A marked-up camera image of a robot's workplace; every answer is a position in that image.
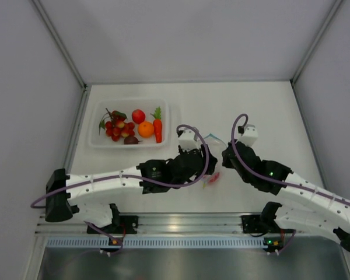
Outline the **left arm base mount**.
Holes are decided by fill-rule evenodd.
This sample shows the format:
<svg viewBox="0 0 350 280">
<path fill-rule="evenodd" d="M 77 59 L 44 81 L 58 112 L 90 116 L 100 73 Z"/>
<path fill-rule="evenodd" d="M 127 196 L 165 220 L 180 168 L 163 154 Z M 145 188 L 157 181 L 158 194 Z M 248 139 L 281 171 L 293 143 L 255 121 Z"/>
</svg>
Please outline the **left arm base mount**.
<svg viewBox="0 0 350 280">
<path fill-rule="evenodd" d="M 113 218 L 112 222 L 100 230 L 111 235 L 121 235 L 123 233 L 135 235 L 138 228 L 138 216 L 135 215 L 119 215 Z"/>
</svg>

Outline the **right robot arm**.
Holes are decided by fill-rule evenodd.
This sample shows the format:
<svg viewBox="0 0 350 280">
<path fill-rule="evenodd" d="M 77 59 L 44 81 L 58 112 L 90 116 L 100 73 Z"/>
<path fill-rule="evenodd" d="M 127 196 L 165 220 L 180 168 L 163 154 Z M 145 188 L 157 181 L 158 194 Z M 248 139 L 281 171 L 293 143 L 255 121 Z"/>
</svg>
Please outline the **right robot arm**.
<svg viewBox="0 0 350 280">
<path fill-rule="evenodd" d="M 350 252 L 350 200 L 310 183 L 281 163 L 260 159 L 241 142 L 228 144 L 222 152 L 222 165 L 235 169 L 245 183 L 258 191 L 290 202 L 288 206 L 268 202 L 261 212 L 263 229 L 323 236 Z"/>
</svg>

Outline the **clear zip top bag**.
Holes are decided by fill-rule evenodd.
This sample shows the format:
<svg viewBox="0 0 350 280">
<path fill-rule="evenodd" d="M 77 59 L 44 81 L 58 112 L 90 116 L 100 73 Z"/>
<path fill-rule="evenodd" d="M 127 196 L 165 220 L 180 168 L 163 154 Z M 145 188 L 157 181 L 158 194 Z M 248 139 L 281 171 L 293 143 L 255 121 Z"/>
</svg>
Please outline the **clear zip top bag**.
<svg viewBox="0 0 350 280">
<path fill-rule="evenodd" d="M 203 188 L 216 185 L 216 182 L 222 176 L 222 152 L 227 148 L 227 144 L 223 142 L 220 138 L 214 134 L 208 134 L 205 137 L 205 142 L 208 145 L 209 151 L 211 153 L 209 157 L 209 169 L 206 175 L 202 179 Z M 215 172 L 220 172 L 220 178 L 213 184 L 208 184 L 208 177 L 213 175 Z"/>
</svg>

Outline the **fake orange carrot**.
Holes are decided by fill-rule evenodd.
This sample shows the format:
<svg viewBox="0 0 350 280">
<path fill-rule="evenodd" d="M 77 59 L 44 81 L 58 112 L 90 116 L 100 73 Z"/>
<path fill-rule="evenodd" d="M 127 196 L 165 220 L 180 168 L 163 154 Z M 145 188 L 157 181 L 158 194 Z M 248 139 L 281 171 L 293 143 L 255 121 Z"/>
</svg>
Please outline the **fake orange carrot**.
<svg viewBox="0 0 350 280">
<path fill-rule="evenodd" d="M 162 129 L 163 129 L 163 124 L 162 124 L 162 111 L 160 107 L 157 107 L 152 114 L 152 117 L 154 118 L 153 121 L 153 127 L 154 127 L 154 135 L 156 139 L 156 143 L 162 143 Z"/>
</svg>

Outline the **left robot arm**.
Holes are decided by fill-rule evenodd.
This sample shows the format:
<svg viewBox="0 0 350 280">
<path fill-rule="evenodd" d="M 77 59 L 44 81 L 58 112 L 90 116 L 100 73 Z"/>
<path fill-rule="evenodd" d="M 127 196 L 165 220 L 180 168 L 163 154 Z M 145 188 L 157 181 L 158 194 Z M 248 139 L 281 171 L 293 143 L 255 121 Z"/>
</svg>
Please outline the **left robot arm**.
<svg viewBox="0 0 350 280">
<path fill-rule="evenodd" d="M 212 175 L 218 160 L 208 146 L 180 149 L 174 159 L 148 160 L 112 173 L 77 176 L 65 169 L 53 172 L 46 185 L 45 221 L 58 223 L 75 217 L 114 233 L 120 226 L 119 194 L 162 194 Z"/>
</svg>

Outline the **dark red fake plum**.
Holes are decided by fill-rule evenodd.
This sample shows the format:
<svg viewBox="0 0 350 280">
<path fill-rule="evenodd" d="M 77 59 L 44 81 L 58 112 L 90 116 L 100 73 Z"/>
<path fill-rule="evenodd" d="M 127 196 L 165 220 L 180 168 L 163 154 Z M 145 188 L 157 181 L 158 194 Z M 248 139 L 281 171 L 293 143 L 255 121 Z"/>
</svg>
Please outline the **dark red fake plum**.
<svg viewBox="0 0 350 280">
<path fill-rule="evenodd" d="M 139 140 L 137 137 L 132 135 L 124 138 L 124 145 L 138 145 L 141 142 L 142 142 L 141 140 Z"/>
</svg>

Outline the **fake red apple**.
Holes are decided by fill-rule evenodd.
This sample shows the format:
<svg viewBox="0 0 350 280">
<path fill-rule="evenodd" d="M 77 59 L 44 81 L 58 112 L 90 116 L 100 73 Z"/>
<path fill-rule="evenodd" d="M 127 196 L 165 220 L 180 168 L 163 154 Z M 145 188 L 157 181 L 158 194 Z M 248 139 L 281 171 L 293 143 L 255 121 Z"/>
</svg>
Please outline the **fake red apple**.
<svg viewBox="0 0 350 280">
<path fill-rule="evenodd" d="M 132 117 L 133 122 L 136 124 L 141 124 L 146 119 L 145 113 L 140 109 L 134 110 L 131 114 L 131 117 Z"/>
</svg>

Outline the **fake red cherry bunch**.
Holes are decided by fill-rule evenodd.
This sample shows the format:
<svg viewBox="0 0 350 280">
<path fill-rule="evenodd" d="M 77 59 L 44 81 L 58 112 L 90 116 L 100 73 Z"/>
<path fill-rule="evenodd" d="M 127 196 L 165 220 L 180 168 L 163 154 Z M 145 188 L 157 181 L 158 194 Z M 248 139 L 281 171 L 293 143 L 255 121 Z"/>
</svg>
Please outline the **fake red cherry bunch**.
<svg viewBox="0 0 350 280">
<path fill-rule="evenodd" d="M 98 124 L 99 135 L 104 133 L 113 142 L 124 140 L 130 135 L 135 136 L 135 124 L 127 122 L 127 120 L 125 113 L 105 108 L 105 112 Z"/>
</svg>

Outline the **fake orange fruit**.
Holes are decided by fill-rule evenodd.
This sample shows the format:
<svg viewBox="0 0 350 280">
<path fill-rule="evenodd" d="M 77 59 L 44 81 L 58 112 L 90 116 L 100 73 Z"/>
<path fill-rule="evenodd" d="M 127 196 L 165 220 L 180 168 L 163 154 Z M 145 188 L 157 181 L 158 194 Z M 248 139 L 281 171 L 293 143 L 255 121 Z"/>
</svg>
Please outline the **fake orange fruit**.
<svg viewBox="0 0 350 280">
<path fill-rule="evenodd" d="M 143 121 L 138 125 L 138 134 L 142 138 L 150 138 L 154 134 L 154 126 L 151 122 Z"/>
</svg>

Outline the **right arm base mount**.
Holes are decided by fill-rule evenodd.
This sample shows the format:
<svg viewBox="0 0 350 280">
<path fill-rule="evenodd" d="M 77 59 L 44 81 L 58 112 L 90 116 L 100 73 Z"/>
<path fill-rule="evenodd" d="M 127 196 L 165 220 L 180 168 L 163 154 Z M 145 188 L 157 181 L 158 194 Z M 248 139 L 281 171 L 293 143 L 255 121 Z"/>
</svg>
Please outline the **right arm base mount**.
<svg viewBox="0 0 350 280">
<path fill-rule="evenodd" d="M 247 234 L 262 234 L 266 233 L 264 225 L 261 223 L 260 215 L 242 215 L 241 223 L 243 233 Z"/>
</svg>

